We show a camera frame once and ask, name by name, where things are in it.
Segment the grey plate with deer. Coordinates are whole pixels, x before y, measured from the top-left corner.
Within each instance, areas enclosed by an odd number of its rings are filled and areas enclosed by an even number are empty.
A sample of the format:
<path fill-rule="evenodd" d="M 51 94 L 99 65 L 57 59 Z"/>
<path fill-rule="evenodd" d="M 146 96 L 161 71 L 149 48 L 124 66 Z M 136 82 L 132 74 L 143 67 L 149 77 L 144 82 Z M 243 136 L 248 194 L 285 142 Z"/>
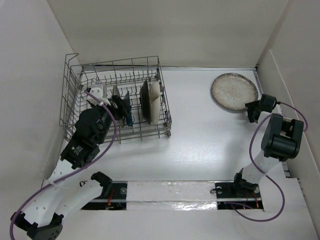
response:
<path fill-rule="evenodd" d="M 112 88 L 112 101 L 113 101 L 112 104 L 115 108 L 116 119 L 118 121 L 118 124 L 121 128 L 123 128 L 125 125 L 125 119 L 124 119 L 125 105 L 123 103 L 123 100 L 120 97 L 120 92 L 116 85 L 114 85 Z"/>

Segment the dark blue plate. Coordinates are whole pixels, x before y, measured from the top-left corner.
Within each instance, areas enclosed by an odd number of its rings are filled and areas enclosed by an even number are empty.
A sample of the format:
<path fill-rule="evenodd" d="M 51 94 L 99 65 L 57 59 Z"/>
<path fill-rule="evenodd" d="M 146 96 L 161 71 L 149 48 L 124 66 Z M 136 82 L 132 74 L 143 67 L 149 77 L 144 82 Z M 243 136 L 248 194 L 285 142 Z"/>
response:
<path fill-rule="evenodd" d="M 125 107 L 126 107 L 126 111 L 127 111 L 127 115 L 125 117 L 126 125 L 129 127 L 133 127 L 132 108 L 131 108 L 130 92 L 129 91 L 127 91 L 123 100 L 125 102 Z"/>

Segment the speckled beige round plate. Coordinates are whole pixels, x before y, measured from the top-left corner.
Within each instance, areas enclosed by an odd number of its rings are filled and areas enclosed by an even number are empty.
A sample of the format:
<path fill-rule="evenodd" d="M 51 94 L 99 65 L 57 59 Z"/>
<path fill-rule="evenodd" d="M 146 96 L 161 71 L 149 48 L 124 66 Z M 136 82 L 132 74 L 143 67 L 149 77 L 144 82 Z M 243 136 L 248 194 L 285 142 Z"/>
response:
<path fill-rule="evenodd" d="M 213 81 L 212 98 L 224 109 L 238 112 L 246 109 L 245 104 L 258 100 L 259 92 L 255 84 L 238 73 L 224 73 Z"/>

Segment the cream plate with metallic rim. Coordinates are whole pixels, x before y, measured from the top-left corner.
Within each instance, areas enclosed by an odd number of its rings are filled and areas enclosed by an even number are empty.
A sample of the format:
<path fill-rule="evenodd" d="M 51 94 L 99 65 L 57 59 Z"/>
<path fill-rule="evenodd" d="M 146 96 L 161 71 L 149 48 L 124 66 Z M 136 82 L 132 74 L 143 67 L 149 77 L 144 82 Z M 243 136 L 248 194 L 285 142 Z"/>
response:
<path fill-rule="evenodd" d="M 150 95 L 149 95 L 149 86 L 148 81 L 145 80 L 143 85 L 140 88 L 140 103 L 142 116 L 146 122 L 151 124 L 151 105 L 150 105 Z"/>

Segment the cream three-section divided plate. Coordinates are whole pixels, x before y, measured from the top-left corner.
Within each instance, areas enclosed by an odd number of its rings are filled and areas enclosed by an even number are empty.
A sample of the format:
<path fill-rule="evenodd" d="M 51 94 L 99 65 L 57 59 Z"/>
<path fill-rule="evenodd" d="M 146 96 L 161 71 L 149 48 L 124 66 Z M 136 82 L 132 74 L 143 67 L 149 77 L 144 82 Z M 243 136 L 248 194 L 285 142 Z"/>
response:
<path fill-rule="evenodd" d="M 161 90 L 160 83 L 154 82 L 150 85 L 149 97 L 150 97 L 150 117 L 151 122 L 155 125 L 159 123 L 160 109 L 161 109 Z"/>

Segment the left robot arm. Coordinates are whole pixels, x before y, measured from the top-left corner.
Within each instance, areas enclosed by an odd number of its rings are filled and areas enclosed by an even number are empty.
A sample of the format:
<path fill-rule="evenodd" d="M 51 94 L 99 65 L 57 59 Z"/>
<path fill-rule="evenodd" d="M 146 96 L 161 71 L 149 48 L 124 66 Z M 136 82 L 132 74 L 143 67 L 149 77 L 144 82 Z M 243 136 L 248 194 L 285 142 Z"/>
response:
<path fill-rule="evenodd" d="M 99 145 L 105 141 L 111 125 L 130 115 L 130 103 L 113 95 L 111 101 L 87 95 L 90 108 L 84 110 L 75 124 L 75 133 L 60 155 L 47 184 L 31 195 L 12 215 L 9 237 L 14 239 L 14 227 L 25 231 L 31 240 L 55 240 L 62 232 L 65 218 L 80 210 L 91 200 L 107 198 L 113 181 L 104 173 L 93 173 L 71 196 L 65 197 L 79 174 L 101 159 L 104 151 Z"/>

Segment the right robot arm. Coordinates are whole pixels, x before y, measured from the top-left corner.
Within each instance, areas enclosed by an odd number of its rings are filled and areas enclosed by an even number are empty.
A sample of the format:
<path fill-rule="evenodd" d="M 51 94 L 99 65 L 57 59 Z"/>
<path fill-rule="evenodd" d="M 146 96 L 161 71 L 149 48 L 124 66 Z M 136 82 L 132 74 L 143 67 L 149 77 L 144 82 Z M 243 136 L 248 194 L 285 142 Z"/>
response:
<path fill-rule="evenodd" d="M 258 187 L 260 180 L 278 163 L 294 159 L 301 147 L 303 132 L 308 130 L 308 122 L 302 113 L 291 106 L 290 108 L 299 113 L 301 120 L 287 118 L 279 113 L 273 113 L 277 105 L 282 102 L 276 97 L 263 94 L 260 100 L 245 104 L 250 123 L 257 123 L 249 145 L 249 157 L 251 163 L 242 168 L 234 176 L 231 191 L 237 197 L 246 193 L 253 193 Z M 253 157 L 252 148 L 254 139 L 261 126 L 268 121 L 263 138 L 261 151 Z"/>

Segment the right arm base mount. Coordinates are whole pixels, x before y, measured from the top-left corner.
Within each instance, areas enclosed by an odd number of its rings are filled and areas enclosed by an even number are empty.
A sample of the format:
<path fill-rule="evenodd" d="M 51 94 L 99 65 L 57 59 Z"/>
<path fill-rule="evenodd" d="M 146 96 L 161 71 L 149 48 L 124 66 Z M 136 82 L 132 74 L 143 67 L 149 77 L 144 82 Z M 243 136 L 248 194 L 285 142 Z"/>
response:
<path fill-rule="evenodd" d="M 263 201 L 259 188 L 257 192 L 235 190 L 233 182 L 218 181 L 210 193 L 216 196 L 218 210 L 263 210 Z"/>

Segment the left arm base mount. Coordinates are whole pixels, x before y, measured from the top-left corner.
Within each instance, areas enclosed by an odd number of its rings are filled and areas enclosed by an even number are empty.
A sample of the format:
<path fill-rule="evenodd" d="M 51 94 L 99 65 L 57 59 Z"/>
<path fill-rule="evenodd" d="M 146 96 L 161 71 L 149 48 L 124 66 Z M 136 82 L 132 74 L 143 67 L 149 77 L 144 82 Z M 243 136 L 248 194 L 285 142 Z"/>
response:
<path fill-rule="evenodd" d="M 113 181 L 100 171 L 94 173 L 90 179 L 99 182 L 102 188 L 101 194 L 84 205 L 81 210 L 124 211 L 127 209 L 127 181 Z"/>

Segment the metal rail bar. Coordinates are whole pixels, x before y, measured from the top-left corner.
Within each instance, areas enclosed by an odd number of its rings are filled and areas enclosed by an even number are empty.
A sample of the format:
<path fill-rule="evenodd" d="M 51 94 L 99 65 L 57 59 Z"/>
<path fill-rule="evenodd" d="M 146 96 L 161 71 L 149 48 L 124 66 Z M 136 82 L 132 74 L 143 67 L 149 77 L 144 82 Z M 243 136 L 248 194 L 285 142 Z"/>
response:
<path fill-rule="evenodd" d="M 94 199 L 92 202 L 110 202 L 110 203 L 120 203 L 120 202 L 203 202 L 203 201 L 216 201 L 217 197 L 210 194 L 209 196 L 156 196 L 156 197 L 127 197 L 126 199 L 112 198 L 109 199 Z"/>

